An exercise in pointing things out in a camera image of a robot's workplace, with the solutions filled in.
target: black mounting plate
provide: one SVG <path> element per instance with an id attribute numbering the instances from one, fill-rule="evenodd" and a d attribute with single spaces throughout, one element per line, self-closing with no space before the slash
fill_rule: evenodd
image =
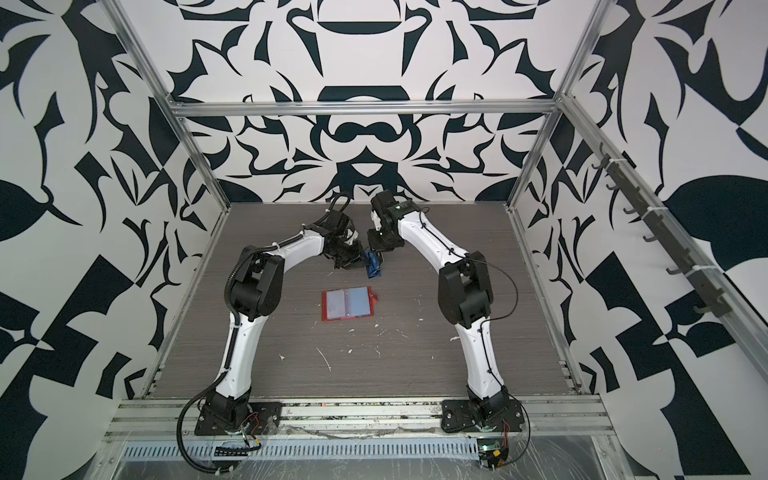
<path id="1" fill-rule="evenodd" d="M 257 413 L 258 423 L 254 419 L 251 425 L 258 425 L 252 430 L 253 435 L 262 435 L 270 424 L 270 418 L 274 425 L 280 424 L 280 415 L 283 411 L 283 404 L 280 402 L 248 402 L 251 412 Z M 203 420 L 197 423 L 194 434 L 197 436 L 207 435 L 227 435 L 222 429 L 214 423 L 215 415 L 207 415 Z"/>
<path id="2" fill-rule="evenodd" d="M 520 402 L 510 399 L 509 407 L 486 426 L 492 427 L 492 432 L 501 432 L 504 430 L 504 421 L 506 421 L 509 432 L 522 432 L 524 420 Z M 472 418 L 469 400 L 443 400 L 440 428 L 446 433 L 483 431 Z"/>
<path id="3" fill-rule="evenodd" d="M 258 426 L 252 430 L 252 435 L 262 435 L 265 433 L 267 426 L 270 424 L 270 417 L 272 423 L 275 426 L 280 424 L 280 415 L 283 411 L 283 404 L 280 402 L 249 402 L 250 408 L 255 412 L 256 418 L 259 419 Z"/>

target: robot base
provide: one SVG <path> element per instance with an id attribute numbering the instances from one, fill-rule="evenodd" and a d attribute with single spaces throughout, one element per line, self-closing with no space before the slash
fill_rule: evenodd
<path id="1" fill-rule="evenodd" d="M 491 413 L 488 403 L 504 400 Z M 507 422 L 509 432 L 522 432 L 524 418 L 520 402 L 510 399 L 506 389 L 490 399 L 443 400 L 440 428 L 446 433 L 456 432 L 501 432 Z"/>
<path id="2" fill-rule="evenodd" d="M 280 402 L 249 402 L 250 411 L 255 412 L 257 417 L 249 422 L 247 429 L 251 435 L 262 435 L 269 425 L 279 425 L 280 415 L 283 411 L 283 404 Z M 198 419 L 194 434 L 197 436 L 207 435 L 227 435 L 234 433 L 239 428 L 229 430 L 227 425 L 222 425 L 217 421 L 215 415 L 203 415 Z"/>

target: wood grain surface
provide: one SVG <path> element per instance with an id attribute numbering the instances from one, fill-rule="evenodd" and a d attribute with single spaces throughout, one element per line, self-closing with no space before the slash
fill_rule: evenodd
<path id="1" fill-rule="evenodd" d="M 429 219 L 448 238 L 506 270 L 519 288 L 519 305 L 492 325 L 499 369 L 510 392 L 566 393 L 557 354 L 500 203 L 432 204 Z M 152 396 L 188 398 L 214 380 L 227 338 L 223 285 L 240 251 L 291 237 L 302 223 L 323 215 L 323 205 L 235 204 L 207 270 L 183 318 L 178 337 Z M 370 206 L 352 204 L 363 243 L 372 228 Z M 509 281 L 489 269 L 494 316 L 515 300 Z M 384 254 L 382 276 L 363 268 L 334 270 L 314 257 L 285 275 L 283 298 L 262 332 L 253 364 L 252 396 L 450 396 L 465 395 L 467 370 L 455 327 L 440 313 L 435 271 L 406 244 Z M 378 296 L 369 318 L 323 322 L 324 290 L 370 285 Z M 330 369 L 320 353 L 326 357 Z"/>

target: black and white patterned wall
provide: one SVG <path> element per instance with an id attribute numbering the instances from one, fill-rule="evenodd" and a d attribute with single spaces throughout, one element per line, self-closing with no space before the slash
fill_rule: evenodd
<path id="1" fill-rule="evenodd" d="M 217 202 L 93 0 L 0 3 L 0 478 L 94 454 Z"/>
<path id="2" fill-rule="evenodd" d="M 123 0 L 179 101 L 552 97 L 594 0 Z"/>
<path id="3" fill-rule="evenodd" d="M 189 118 L 233 202 L 506 200 L 543 114 Z"/>
<path id="4" fill-rule="evenodd" d="M 620 0 L 574 90 L 768 317 L 768 2 Z"/>
<path id="5" fill-rule="evenodd" d="M 576 98 L 766 314 L 764 2 L 620 0 Z M 638 478 L 768 478 L 768 385 L 563 120 L 518 212 Z"/>

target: white debris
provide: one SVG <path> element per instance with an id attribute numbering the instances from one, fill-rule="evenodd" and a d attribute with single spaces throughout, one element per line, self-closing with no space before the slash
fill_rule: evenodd
<path id="1" fill-rule="evenodd" d="M 325 360 L 325 361 L 326 361 L 326 365 L 328 366 L 328 371 L 330 372 L 330 371 L 331 371 L 331 365 L 329 365 L 329 363 L 328 363 L 328 360 L 326 359 L 326 356 L 325 356 L 325 355 L 323 355 L 323 360 Z"/>

